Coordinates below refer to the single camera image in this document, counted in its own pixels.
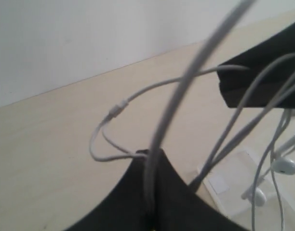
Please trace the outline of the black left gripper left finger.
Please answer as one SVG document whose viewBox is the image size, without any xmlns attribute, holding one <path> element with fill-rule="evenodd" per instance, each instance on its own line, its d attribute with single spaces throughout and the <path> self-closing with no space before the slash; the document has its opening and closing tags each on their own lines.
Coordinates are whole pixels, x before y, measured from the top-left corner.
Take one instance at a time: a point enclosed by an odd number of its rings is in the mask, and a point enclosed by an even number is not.
<svg viewBox="0 0 295 231">
<path fill-rule="evenodd" d="M 108 196 L 68 231 L 151 231 L 143 197 L 144 157 L 134 158 Z"/>
</svg>

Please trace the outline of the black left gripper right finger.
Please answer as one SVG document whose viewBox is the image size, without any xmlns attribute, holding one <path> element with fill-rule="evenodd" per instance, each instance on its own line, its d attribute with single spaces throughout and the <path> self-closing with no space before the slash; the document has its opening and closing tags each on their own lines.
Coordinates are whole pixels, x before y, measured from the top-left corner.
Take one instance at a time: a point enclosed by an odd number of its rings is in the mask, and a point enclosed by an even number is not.
<svg viewBox="0 0 295 231">
<path fill-rule="evenodd" d="M 228 220 L 193 193 L 161 149 L 155 183 L 156 230 L 233 231 Z"/>
</svg>

